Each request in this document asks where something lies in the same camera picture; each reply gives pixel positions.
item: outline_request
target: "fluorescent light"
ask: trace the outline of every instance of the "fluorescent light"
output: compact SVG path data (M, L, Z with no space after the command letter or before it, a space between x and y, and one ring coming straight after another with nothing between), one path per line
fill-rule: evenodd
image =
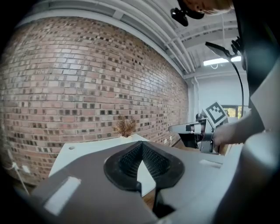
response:
M236 56L236 57L232 58L231 61L232 62L241 61L241 56ZM228 62L228 60L226 60L224 58L217 58L217 59L212 59L212 60L204 61L203 65L204 66L215 65L215 64L227 63L227 62Z

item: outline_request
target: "table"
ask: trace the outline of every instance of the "table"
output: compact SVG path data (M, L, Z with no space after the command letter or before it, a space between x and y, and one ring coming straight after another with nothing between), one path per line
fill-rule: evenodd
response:
M49 177L64 168L69 163L78 159L79 157L105 150L117 145L136 141L148 140L137 134L134 134L130 138L119 137L95 142L65 143L52 166ZM143 161L138 168L137 181L142 184L142 197L148 194L156 186L155 181L153 180Z

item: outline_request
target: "white ceiling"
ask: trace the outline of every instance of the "white ceiling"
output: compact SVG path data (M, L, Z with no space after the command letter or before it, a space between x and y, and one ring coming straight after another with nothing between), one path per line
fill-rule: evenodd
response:
M52 9L98 12L129 24L153 40L185 73L184 78L212 74L211 68L203 68L203 61L217 56L205 42L231 49L231 40L238 36L234 10L223 15L206 15L201 20L188 18L188 27L183 27L170 16L174 7L179 7L177 0L40 0L29 15Z

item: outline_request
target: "white wall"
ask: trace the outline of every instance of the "white wall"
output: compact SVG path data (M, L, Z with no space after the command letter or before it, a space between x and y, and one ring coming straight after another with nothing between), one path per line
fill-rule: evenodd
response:
M242 95L239 78L236 75L198 78L199 108L205 108L218 101L221 105L241 105ZM244 89L244 106L249 103L247 76L241 75Z

